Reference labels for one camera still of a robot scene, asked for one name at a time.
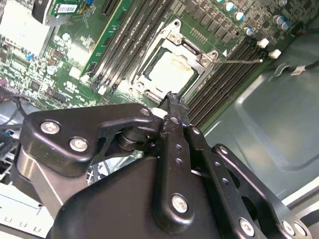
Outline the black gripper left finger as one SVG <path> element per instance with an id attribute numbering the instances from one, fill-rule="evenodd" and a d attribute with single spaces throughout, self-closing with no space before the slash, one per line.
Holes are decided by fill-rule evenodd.
<path id="1" fill-rule="evenodd" d="M 157 162 L 152 214 L 163 231 L 185 231 L 195 217 L 189 143 L 178 104 L 119 104 L 34 112 L 21 129 L 13 182 L 36 195 L 55 220 L 76 193 L 139 159 Z"/>

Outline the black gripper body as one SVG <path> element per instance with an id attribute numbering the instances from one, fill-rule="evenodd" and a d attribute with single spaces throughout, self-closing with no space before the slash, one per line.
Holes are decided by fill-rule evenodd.
<path id="1" fill-rule="evenodd" d="M 73 195 L 59 210 L 50 239 L 231 239 L 232 231 L 219 215 L 200 176 L 188 187 L 195 197 L 193 223 L 182 233 L 169 234 L 155 222 L 152 202 L 155 159 L 139 159 Z"/>

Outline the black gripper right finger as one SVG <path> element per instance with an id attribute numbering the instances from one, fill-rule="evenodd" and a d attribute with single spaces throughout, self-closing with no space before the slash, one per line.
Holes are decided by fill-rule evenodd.
<path id="1" fill-rule="evenodd" d="M 191 165 L 198 170 L 224 239 L 310 239 L 308 227 L 225 145 L 210 147 L 178 104 Z"/>

